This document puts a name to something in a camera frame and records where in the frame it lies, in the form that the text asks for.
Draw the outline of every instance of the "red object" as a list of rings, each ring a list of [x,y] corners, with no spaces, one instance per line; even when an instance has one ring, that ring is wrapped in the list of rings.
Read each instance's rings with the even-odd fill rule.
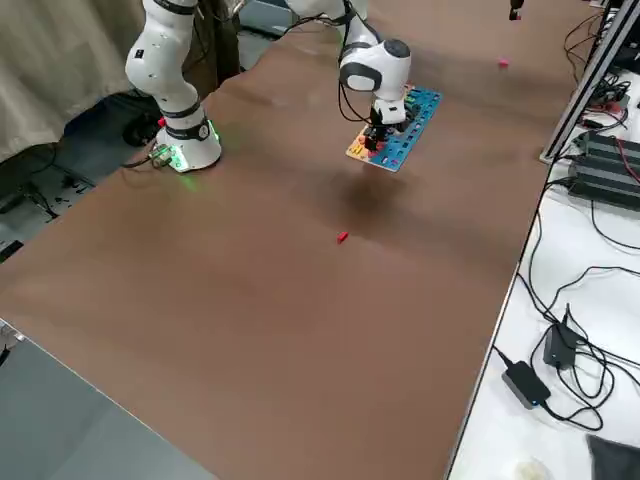
[[[347,238],[349,238],[349,232],[342,232],[338,235],[338,245],[344,242]]]
[[[640,175],[638,175],[631,165],[629,165],[629,160],[627,160],[627,156],[624,154],[624,148],[622,148],[622,143],[619,138],[616,138],[616,143],[618,144],[618,150],[620,150],[620,157],[622,157],[622,161],[624,162],[624,168],[627,169],[629,175],[631,175],[636,182],[640,183]]]

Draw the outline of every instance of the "blue puzzle board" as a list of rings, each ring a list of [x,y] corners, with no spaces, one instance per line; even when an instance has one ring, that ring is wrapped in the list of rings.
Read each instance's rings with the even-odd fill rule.
[[[360,141],[360,137],[363,136],[366,130],[365,127],[347,149],[347,155],[376,167],[397,172],[402,168],[409,152],[411,152],[422,132],[424,132],[424,129],[433,118],[441,100],[442,94],[438,92],[420,87],[408,87],[405,105],[416,113],[408,128],[401,134],[391,136],[382,150],[377,152],[376,155],[370,156],[369,151]]]

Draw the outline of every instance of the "black cloth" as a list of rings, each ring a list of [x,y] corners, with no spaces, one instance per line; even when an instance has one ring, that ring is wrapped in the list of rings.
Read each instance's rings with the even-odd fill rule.
[[[640,480],[640,448],[587,438],[593,459],[593,480]]]

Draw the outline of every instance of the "beige curtain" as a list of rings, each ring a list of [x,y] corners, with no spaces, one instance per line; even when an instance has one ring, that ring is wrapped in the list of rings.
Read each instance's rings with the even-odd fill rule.
[[[126,90],[140,0],[0,0],[0,161]]]

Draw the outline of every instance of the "metal frame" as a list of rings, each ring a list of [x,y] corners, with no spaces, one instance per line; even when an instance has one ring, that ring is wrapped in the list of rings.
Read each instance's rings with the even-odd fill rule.
[[[640,16],[640,0],[625,0],[607,35],[587,65],[578,88],[573,92],[569,105],[567,105],[562,117],[560,117],[551,141],[540,155],[540,159],[543,162],[551,163],[553,158],[560,153],[578,122],[578,118],[585,109],[589,98],[591,98],[598,83],[609,70],[611,62],[617,55],[625,38],[627,38],[638,16]]]

